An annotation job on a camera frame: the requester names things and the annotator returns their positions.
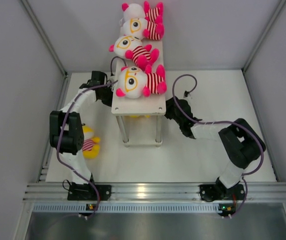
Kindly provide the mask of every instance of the yellow plush toy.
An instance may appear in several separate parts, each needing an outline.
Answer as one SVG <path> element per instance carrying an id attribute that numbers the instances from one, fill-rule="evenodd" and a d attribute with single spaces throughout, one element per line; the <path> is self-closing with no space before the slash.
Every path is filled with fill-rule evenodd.
<path id="1" fill-rule="evenodd" d="M 94 137 L 94 131 L 84 125 L 83 126 L 83 133 L 84 133 L 84 144 L 82 147 L 83 150 L 83 155 L 86 159 L 93 159 L 95 157 L 97 157 L 97 155 L 99 154 L 99 142 L 101 141 L 101 139 L 97 136 Z"/>

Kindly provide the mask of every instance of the black eye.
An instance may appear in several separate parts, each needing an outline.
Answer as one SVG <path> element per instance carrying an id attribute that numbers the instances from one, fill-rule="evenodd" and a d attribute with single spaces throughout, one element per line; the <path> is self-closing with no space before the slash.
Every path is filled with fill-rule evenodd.
<path id="1" fill-rule="evenodd" d="M 133 84 L 134 84 L 134 79 L 130 78 L 130 79 L 128 80 L 128 83 L 129 83 L 130 85 L 133 85 Z"/>

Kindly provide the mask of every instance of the white plush toy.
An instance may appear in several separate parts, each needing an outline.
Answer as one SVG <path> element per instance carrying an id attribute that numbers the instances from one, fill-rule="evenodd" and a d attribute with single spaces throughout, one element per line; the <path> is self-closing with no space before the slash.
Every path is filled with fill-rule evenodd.
<path id="1" fill-rule="evenodd" d="M 159 56 L 159 50 L 152 45 L 143 46 L 140 39 L 134 36 L 121 36 L 114 45 L 109 47 L 110 52 L 115 52 L 120 58 L 132 60 L 136 66 L 145 69 L 147 65 L 153 65 Z"/>
<path id="2" fill-rule="evenodd" d="M 145 97 L 150 94 L 164 94 L 167 90 L 165 82 L 165 69 L 158 65 L 156 73 L 152 73 L 152 67 L 146 66 L 145 72 L 134 66 L 122 67 L 118 77 L 116 95 L 137 99 L 141 95 Z"/>
<path id="3" fill-rule="evenodd" d="M 163 3 L 157 3 L 155 8 L 150 8 L 149 3 L 144 1 L 144 8 L 137 3 L 123 3 L 124 21 L 136 18 L 145 18 L 153 23 L 163 22 Z"/>
<path id="4" fill-rule="evenodd" d="M 148 38 L 151 40 L 160 40 L 165 32 L 162 23 L 154 23 L 144 18 L 132 18 L 123 25 L 125 35 L 135 36 L 139 39 Z"/>

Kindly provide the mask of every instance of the pink feet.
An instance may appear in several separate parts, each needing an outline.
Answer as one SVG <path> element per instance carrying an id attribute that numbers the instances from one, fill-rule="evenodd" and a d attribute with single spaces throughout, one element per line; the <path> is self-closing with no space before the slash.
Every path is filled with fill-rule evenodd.
<path id="1" fill-rule="evenodd" d="M 163 5 L 163 3 L 160 1 L 159 3 L 157 3 L 156 7 L 158 8 L 159 15 L 162 16 L 163 13 L 164 13 L 164 5 Z"/>
<path id="2" fill-rule="evenodd" d="M 156 68 L 156 74 L 161 76 L 165 80 L 165 68 L 163 65 L 159 64 Z"/>
<path id="3" fill-rule="evenodd" d="M 132 59 L 133 58 L 133 52 L 131 51 L 131 50 L 127 50 L 126 52 L 125 52 L 125 57 L 127 58 L 127 59 Z"/>
<path id="4" fill-rule="evenodd" d="M 151 51 L 151 59 L 149 61 L 149 64 L 153 65 L 153 63 L 157 61 L 158 57 L 159 57 L 159 50 L 155 48 Z"/>
<path id="5" fill-rule="evenodd" d="M 148 38 L 148 36 L 149 36 L 149 31 L 148 31 L 147 29 L 144 29 L 144 30 L 143 30 L 143 36 L 146 37 L 146 38 Z"/>
<path id="6" fill-rule="evenodd" d="M 144 1 L 144 12 L 147 13 L 149 11 L 149 3 L 147 1 Z"/>
<path id="7" fill-rule="evenodd" d="M 158 15 L 155 19 L 156 24 L 162 24 L 163 23 L 163 17 Z"/>
<path id="8" fill-rule="evenodd" d="M 150 50 L 152 49 L 152 45 L 151 44 L 147 44 L 146 46 L 144 46 L 144 49 L 146 49 L 147 51 L 150 52 Z"/>
<path id="9" fill-rule="evenodd" d="M 125 96 L 125 93 L 123 93 L 123 91 L 122 91 L 122 89 L 117 89 L 116 90 L 116 96 L 118 96 L 118 97 L 124 97 Z"/>
<path id="10" fill-rule="evenodd" d="M 155 32 L 161 36 L 164 35 L 164 32 L 165 32 L 165 28 L 164 28 L 164 25 L 162 23 L 160 24 L 157 24 L 156 28 L 155 28 Z"/>
<path id="11" fill-rule="evenodd" d="M 143 95 L 144 95 L 145 97 L 149 97 L 150 94 L 151 94 L 151 91 L 149 90 L 148 87 L 145 86 L 145 87 L 143 88 Z"/>
<path id="12" fill-rule="evenodd" d="M 145 55 L 140 55 L 138 58 L 137 58 L 137 66 L 142 69 L 142 70 L 145 70 L 145 67 L 147 65 L 148 61 L 147 61 L 147 58 Z"/>
<path id="13" fill-rule="evenodd" d="M 166 82 L 160 82 L 158 85 L 157 85 L 157 92 L 159 94 L 164 94 L 167 90 L 167 85 L 166 85 Z"/>
<path id="14" fill-rule="evenodd" d="M 152 66 L 147 65 L 147 66 L 145 67 L 145 73 L 146 73 L 146 74 L 151 74 L 151 73 L 152 73 Z"/>

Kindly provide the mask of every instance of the toy face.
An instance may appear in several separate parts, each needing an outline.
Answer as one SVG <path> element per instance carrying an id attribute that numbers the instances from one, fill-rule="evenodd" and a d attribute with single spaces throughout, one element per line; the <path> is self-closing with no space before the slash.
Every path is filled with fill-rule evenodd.
<path id="1" fill-rule="evenodd" d="M 116 41 L 114 52 L 121 58 L 124 58 L 127 50 L 134 50 L 138 46 L 142 46 L 142 44 L 142 41 L 137 37 L 122 36 Z"/>
<path id="2" fill-rule="evenodd" d="M 123 7 L 123 10 L 124 10 L 124 21 L 125 22 L 130 19 L 145 17 L 145 12 L 144 12 L 143 7 L 137 3 L 126 4 Z"/>
<path id="3" fill-rule="evenodd" d="M 120 73 L 117 86 L 124 93 L 124 96 L 136 99 L 142 95 L 146 84 L 146 74 L 138 67 L 130 66 Z"/>
<path id="4" fill-rule="evenodd" d="M 123 25 L 125 35 L 135 36 L 143 39 L 143 31 L 147 27 L 147 20 L 144 18 L 133 18 L 126 21 Z"/>

